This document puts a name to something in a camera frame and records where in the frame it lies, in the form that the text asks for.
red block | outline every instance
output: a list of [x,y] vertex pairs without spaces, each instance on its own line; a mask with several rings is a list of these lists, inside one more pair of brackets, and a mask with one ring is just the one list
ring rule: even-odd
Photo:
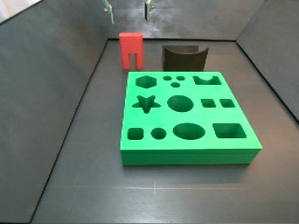
[[140,32],[120,32],[119,43],[121,52],[123,69],[131,68],[129,54],[135,55],[135,68],[144,67],[144,47],[143,47],[143,33]]

small square hole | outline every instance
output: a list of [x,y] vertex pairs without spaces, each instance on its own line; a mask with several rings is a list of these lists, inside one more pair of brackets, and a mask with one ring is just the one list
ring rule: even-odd
[[200,104],[204,108],[216,108],[216,104],[212,99],[201,99]]
[[219,99],[223,108],[235,108],[233,101],[231,99]]
[[245,138],[247,134],[239,123],[213,123],[217,138]]
[[144,138],[144,130],[140,128],[131,128],[127,131],[128,140],[141,140]]

gray floor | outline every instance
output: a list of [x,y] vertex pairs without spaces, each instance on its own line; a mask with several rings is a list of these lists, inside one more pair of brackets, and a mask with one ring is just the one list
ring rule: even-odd
[[33,223],[299,221],[299,129],[232,42],[144,42],[144,70],[161,45],[209,47],[207,71],[227,79],[264,149],[251,165],[123,167],[119,140],[127,73],[108,41]]

green foam block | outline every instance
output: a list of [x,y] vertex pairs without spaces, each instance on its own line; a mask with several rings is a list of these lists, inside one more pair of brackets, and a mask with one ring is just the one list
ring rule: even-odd
[[123,165],[249,164],[261,149],[219,72],[131,72]]

metal enclosure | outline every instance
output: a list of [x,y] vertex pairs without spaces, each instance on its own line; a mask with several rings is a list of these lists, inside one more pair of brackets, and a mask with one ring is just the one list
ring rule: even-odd
[[0,222],[28,222],[107,37],[99,1],[42,1],[0,27]]
[[237,43],[299,120],[297,12],[297,0],[267,0]]
[[145,1],[109,0],[115,24],[100,13],[107,36],[141,32],[148,39],[236,40],[264,0],[156,0],[149,21]]

